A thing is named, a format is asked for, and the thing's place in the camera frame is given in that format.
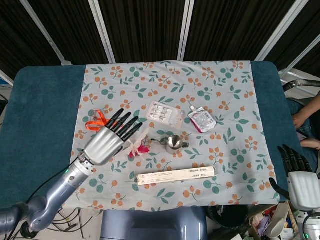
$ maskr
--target white metal frame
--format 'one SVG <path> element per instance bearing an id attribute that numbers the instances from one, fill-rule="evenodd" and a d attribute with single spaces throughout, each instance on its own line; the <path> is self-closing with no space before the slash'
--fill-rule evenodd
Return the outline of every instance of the white metal frame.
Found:
<path id="1" fill-rule="evenodd" d="M 62 66 L 72 65 L 72 63 L 70 61 L 65 60 L 65 57 L 63 56 L 63 54 L 61 53 L 61 51 L 59 50 L 59 48 L 55 44 L 54 40 L 52 39 L 52 37 L 50 36 L 48 31 L 46 30 L 45 26 L 40 21 L 39 17 L 37 16 L 34 9 L 31 7 L 28 0 L 20 0 L 20 3 L 23 5 L 25 10 L 28 12 L 30 17 L 34 21 L 34 23 L 37 25 L 37 27 L 40 29 L 40 31 L 44 35 L 45 39 L 49 42 L 50 46 L 53 48 L 55 54 L 58 56 L 59 60 L 61 61 L 61 65 Z"/>
<path id="2" fill-rule="evenodd" d="M 7 82 L 9 85 L 13 86 L 14 81 L 3 71 L 0 70 L 0 78 L 2 78 L 5 82 Z"/>
<path id="3" fill-rule="evenodd" d="M 286 13 L 278 27 L 275 29 L 269 40 L 266 42 L 258 56 L 256 56 L 255 61 L 263 61 L 270 51 L 274 48 L 276 43 L 296 19 L 301 10 L 305 7 L 309 0 L 296 0 L 291 6 L 289 11 Z"/>
<path id="4" fill-rule="evenodd" d="M 93 17 L 94 17 L 96 27 L 98 28 L 98 31 L 100 34 L 100 38 L 102 41 L 102 45 L 103 45 L 106 57 L 108 58 L 108 61 L 110 64 L 115 64 L 116 59 L 115 59 L 114 52 L 111 47 L 109 35 L 107 32 L 106 24 L 105 24 L 104 17 L 101 12 L 99 2 L 98 2 L 98 0 L 88 0 L 88 2 L 89 2 L 89 5 L 91 8 Z"/>
<path id="5" fill-rule="evenodd" d="M 185 0 L 184 12 L 181 26 L 181 34 L 178 48 L 178 61 L 183 61 L 186 52 L 187 40 L 190 30 L 192 12 L 194 10 L 195 0 Z"/>
<path id="6" fill-rule="evenodd" d="M 280 78 L 282 78 L 284 75 L 286 75 L 291 69 L 294 68 L 294 66 L 304 58 L 305 55 L 307 55 L 318 43 L 320 43 L 320 34 L 310 43 L 310 45 L 302 52 L 299 56 L 296 57 L 293 62 L 289 64 L 289 66 L 280 71 Z"/>

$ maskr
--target white tablecloth with orange flowers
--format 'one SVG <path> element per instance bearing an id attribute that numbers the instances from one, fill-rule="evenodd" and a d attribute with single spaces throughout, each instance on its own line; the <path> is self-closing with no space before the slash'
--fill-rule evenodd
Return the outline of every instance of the white tablecloth with orange flowers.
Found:
<path id="1" fill-rule="evenodd" d="M 149 128 L 142 144 L 149 153 L 119 155 L 77 189 L 65 207 L 163 211 L 181 206 L 276 204 L 279 195 L 269 177 L 274 166 L 264 136 L 249 61 L 87 65 L 75 126 L 71 159 L 95 135 L 86 129 L 95 110 L 110 118 L 124 108 Z M 199 133 L 186 117 L 181 129 L 152 122 L 146 112 L 152 101 L 190 113 L 204 107 L 216 120 L 213 130 Z M 190 144 L 170 155 L 151 138 L 180 135 Z M 216 176 L 138 186 L 138 174 L 214 166 Z"/>

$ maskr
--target red ribbon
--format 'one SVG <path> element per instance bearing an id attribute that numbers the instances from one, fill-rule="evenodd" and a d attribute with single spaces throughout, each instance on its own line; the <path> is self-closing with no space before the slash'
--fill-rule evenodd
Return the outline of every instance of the red ribbon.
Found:
<path id="1" fill-rule="evenodd" d="M 93 119 L 95 121 L 87 121 L 85 127 L 88 130 L 99 132 L 101 127 L 105 126 L 110 119 L 106 119 L 105 115 L 100 110 L 96 110 L 95 112 L 98 113 L 100 117 L 94 116 Z"/>

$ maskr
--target person's arm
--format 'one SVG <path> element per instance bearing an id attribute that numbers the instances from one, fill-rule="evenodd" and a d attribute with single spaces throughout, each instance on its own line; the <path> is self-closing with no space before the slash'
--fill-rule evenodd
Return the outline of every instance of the person's arm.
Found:
<path id="1" fill-rule="evenodd" d="M 309 104 L 302 108 L 297 114 L 292 116 L 296 129 L 300 128 L 312 114 L 320 110 L 320 95 L 312 99 Z"/>

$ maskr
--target black curtain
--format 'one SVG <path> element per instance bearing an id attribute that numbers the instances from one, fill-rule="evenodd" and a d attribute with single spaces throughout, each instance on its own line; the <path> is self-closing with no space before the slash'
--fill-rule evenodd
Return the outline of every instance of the black curtain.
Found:
<path id="1" fill-rule="evenodd" d="M 13 80 L 24 67 L 61 64 L 19 0 L 0 1 L 0 53 L 0 70 Z"/>
<path id="2" fill-rule="evenodd" d="M 100 0 L 117 63 L 176 60 L 185 0 Z"/>
<path id="3" fill-rule="evenodd" d="M 265 60 L 275 63 L 278 70 L 285 69 L 319 34 L 320 1 L 309 0 Z"/>
<path id="4" fill-rule="evenodd" d="M 74 65 L 107 64 L 88 0 L 29 0 L 60 49 Z"/>
<path id="5" fill-rule="evenodd" d="M 320 43 L 305 55 L 294 68 L 320 78 Z"/>
<path id="6" fill-rule="evenodd" d="M 196 0 L 184 60 L 254 60 L 293 3 Z"/>

